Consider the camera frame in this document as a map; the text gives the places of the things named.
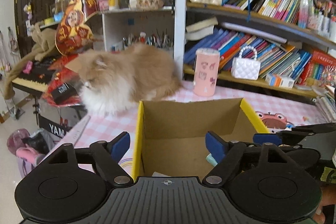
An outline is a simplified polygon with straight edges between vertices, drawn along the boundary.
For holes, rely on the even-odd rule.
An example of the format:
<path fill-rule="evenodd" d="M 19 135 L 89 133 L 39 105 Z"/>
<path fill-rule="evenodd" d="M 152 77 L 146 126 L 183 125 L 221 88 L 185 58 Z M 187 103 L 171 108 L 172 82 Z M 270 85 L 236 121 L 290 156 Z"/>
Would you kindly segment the stack of booklets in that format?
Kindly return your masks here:
<path fill-rule="evenodd" d="M 326 85 L 315 104 L 327 122 L 335 122 L 335 87 Z"/>

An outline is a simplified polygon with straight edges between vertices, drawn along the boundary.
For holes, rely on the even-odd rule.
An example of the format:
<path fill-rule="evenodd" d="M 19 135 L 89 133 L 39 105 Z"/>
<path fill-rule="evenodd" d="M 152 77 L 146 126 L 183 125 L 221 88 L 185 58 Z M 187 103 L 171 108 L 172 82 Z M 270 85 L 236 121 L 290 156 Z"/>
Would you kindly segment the pink cartoon table mat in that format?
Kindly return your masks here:
<path fill-rule="evenodd" d="M 318 108 L 311 103 L 305 104 L 222 87 L 217 87 L 212 97 L 200 97 L 193 92 L 193 85 L 190 82 L 185 82 L 183 88 L 163 101 L 198 102 L 232 98 L 245 99 L 267 127 L 267 133 L 290 129 L 291 126 L 325 122 Z M 130 148 L 121 159 L 120 166 L 131 176 L 139 104 L 117 115 L 88 114 L 70 132 L 66 133 L 61 143 L 72 143 L 76 148 L 84 148 L 96 141 L 111 141 L 126 131 L 130 134 Z"/>

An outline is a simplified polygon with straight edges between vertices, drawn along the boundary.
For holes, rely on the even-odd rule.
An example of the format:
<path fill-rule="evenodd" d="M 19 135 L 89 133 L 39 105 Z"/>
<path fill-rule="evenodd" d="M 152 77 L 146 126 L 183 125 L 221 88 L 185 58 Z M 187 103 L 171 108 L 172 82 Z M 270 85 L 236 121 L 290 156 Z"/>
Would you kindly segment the yellow cardboard box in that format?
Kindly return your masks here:
<path fill-rule="evenodd" d="M 268 129 L 243 98 L 140 102 L 132 178 L 155 172 L 204 178 L 212 168 L 206 160 L 208 131 L 225 141 L 251 142 L 254 134 L 267 133 Z"/>

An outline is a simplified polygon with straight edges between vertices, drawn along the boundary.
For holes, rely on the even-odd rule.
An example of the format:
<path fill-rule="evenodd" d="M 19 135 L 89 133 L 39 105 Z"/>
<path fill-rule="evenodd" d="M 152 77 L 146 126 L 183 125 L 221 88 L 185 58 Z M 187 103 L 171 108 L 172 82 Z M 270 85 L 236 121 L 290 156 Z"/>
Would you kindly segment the fluffy orange white cat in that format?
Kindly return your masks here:
<path fill-rule="evenodd" d="M 80 98 L 94 115 L 116 115 L 139 101 L 173 96 L 182 86 L 171 55 L 147 44 L 135 43 L 117 53 L 90 50 L 79 61 Z"/>

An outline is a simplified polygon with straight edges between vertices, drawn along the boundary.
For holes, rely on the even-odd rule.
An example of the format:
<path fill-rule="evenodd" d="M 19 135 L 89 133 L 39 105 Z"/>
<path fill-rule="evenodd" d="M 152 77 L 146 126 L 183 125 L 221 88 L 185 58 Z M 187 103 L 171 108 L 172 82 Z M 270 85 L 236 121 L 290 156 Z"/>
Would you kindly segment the orange white small box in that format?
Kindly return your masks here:
<path fill-rule="evenodd" d="M 266 83 L 269 86 L 288 88 L 291 89 L 294 86 L 294 80 L 290 77 L 282 75 L 267 74 L 265 78 Z"/>

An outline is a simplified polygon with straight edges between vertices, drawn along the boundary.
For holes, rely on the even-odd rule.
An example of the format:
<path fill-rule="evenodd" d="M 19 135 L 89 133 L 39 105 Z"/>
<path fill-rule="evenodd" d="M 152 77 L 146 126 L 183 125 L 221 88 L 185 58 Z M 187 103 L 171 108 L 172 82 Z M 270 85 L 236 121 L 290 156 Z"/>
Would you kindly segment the red dictionary book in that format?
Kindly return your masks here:
<path fill-rule="evenodd" d="M 320 50 L 313 50 L 311 58 L 300 74 L 297 84 L 304 86 L 319 86 L 326 68 L 335 68 L 335 58 Z"/>

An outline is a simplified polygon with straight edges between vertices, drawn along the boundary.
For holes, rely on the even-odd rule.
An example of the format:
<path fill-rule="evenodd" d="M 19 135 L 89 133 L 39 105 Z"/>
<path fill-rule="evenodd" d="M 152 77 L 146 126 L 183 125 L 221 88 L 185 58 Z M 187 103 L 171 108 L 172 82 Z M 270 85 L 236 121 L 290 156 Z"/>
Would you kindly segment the white quilted pearl handbag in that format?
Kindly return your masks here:
<path fill-rule="evenodd" d="M 245 50 L 251 50 L 253 57 L 251 59 L 243 58 Z M 260 72 L 260 61 L 257 60 L 257 51 L 252 46 L 243 47 L 239 56 L 235 57 L 232 62 L 231 75 L 236 79 L 257 80 Z"/>

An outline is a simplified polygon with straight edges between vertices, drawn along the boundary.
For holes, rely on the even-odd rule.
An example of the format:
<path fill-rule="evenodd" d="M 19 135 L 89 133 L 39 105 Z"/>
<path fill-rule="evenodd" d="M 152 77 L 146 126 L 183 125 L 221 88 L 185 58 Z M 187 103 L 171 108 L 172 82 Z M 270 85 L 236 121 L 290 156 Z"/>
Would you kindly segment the pink cylindrical cup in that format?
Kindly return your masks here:
<path fill-rule="evenodd" d="M 215 94 L 220 53 L 211 48 L 199 48 L 195 55 L 194 93 L 212 97 Z"/>

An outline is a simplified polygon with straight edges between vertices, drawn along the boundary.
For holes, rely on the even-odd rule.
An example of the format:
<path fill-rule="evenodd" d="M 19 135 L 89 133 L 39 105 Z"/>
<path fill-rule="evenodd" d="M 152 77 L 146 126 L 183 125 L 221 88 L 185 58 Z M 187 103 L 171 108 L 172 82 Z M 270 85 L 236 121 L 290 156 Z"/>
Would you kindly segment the row of lower shelf books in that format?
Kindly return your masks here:
<path fill-rule="evenodd" d="M 192 65 L 196 51 L 200 48 L 218 50 L 220 53 L 219 71 L 230 71 L 235 58 L 256 59 L 260 63 L 259 77 L 276 74 L 298 80 L 312 54 L 256 35 L 234 30 L 214 28 L 201 39 L 196 39 L 185 52 L 184 63 Z"/>

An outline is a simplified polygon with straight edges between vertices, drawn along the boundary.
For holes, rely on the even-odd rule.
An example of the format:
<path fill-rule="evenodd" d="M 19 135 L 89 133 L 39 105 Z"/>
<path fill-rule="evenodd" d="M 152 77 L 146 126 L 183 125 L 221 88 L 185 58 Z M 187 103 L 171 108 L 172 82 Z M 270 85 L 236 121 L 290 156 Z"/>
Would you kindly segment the black electric keyboard piano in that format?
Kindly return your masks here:
<path fill-rule="evenodd" d="M 13 80 L 13 87 L 32 95 L 37 125 L 59 138 L 66 135 L 85 111 L 78 95 L 80 83 L 77 74 L 66 68 L 76 57 L 52 56 L 43 61 L 32 61 Z M 56 108 L 58 122 L 42 116 L 39 100 Z"/>

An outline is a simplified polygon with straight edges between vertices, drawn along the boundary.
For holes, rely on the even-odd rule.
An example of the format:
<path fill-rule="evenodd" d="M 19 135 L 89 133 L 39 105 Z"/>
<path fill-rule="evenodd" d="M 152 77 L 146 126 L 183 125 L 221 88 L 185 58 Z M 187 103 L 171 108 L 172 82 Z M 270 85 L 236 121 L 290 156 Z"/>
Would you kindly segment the red festive paper decoration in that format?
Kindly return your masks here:
<path fill-rule="evenodd" d="M 97 0 L 70 0 L 55 35 L 56 48 L 62 55 L 74 53 L 92 40 L 87 21 L 97 12 Z"/>

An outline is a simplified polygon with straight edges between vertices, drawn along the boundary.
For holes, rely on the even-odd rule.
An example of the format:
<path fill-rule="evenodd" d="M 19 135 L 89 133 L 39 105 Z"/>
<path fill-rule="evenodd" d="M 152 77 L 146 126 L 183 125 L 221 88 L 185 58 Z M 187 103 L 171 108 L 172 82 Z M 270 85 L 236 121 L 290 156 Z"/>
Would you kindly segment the white small shelf unit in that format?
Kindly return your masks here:
<path fill-rule="evenodd" d="M 111 51 L 129 35 L 156 35 L 160 38 L 167 34 L 174 38 L 174 16 L 171 8 L 165 6 L 158 10 L 116 9 L 101 11 L 104 50 Z"/>

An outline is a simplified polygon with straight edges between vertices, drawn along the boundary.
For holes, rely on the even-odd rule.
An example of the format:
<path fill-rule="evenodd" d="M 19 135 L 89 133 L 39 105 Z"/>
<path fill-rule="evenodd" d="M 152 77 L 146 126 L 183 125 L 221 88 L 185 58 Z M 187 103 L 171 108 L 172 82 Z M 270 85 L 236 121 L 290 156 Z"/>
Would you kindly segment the wooden bookshelf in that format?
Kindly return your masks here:
<path fill-rule="evenodd" d="M 335 0 L 222 0 L 220 6 L 174 0 L 175 54 L 178 69 L 187 80 L 194 78 L 194 63 L 184 63 L 189 45 L 214 28 L 289 44 L 311 53 L 335 47 L 329 35 Z M 265 78 L 244 80 L 232 77 L 231 71 L 219 71 L 217 82 L 228 81 L 233 87 L 249 85 L 252 90 L 268 88 Z"/>

